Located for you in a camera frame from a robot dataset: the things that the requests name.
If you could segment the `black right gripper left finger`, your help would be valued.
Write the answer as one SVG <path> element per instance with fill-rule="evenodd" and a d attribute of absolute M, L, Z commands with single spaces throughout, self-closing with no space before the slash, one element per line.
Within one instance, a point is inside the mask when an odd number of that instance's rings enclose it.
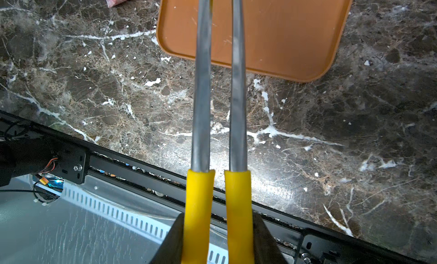
<path fill-rule="evenodd" d="M 181 264 L 184 214 L 179 214 L 150 264 Z"/>

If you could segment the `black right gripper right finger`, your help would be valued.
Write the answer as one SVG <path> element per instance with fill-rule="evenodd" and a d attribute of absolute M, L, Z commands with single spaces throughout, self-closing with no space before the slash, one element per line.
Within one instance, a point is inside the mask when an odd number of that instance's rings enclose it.
<path fill-rule="evenodd" d="M 253 247 L 255 264 L 287 263 L 261 215 L 256 212 L 253 212 Z"/>

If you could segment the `yellow handled metal tongs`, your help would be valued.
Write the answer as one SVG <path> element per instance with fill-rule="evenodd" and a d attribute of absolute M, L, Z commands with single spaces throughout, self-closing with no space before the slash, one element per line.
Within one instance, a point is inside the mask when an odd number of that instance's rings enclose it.
<path fill-rule="evenodd" d="M 213 0 L 199 0 L 195 54 L 191 167 L 187 173 L 183 223 L 182 262 L 204 264 L 209 255 L 215 171 L 210 167 L 211 150 L 227 151 L 229 167 L 224 171 L 228 262 L 255 262 L 251 173 L 248 169 L 246 127 L 246 60 L 243 0 L 231 0 L 231 104 L 228 144 L 217 143 L 211 125 L 212 17 Z"/>

